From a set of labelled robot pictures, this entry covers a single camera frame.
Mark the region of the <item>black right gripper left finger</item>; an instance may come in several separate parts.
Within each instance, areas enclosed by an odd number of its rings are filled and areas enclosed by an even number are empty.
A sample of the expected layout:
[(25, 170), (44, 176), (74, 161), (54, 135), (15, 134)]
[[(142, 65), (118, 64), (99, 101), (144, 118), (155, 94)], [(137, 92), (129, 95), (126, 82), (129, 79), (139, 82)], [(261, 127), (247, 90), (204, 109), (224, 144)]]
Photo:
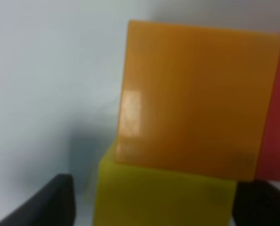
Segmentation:
[(0, 226), (73, 226), (74, 179), (58, 174), (39, 192), (0, 221)]

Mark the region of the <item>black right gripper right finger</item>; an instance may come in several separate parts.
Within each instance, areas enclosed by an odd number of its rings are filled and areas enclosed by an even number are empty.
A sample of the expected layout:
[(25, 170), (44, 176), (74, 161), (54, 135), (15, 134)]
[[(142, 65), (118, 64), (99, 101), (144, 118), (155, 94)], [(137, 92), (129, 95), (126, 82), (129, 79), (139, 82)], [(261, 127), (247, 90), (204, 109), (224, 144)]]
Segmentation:
[(265, 181), (239, 182), (232, 216), (238, 226), (280, 226), (280, 190)]

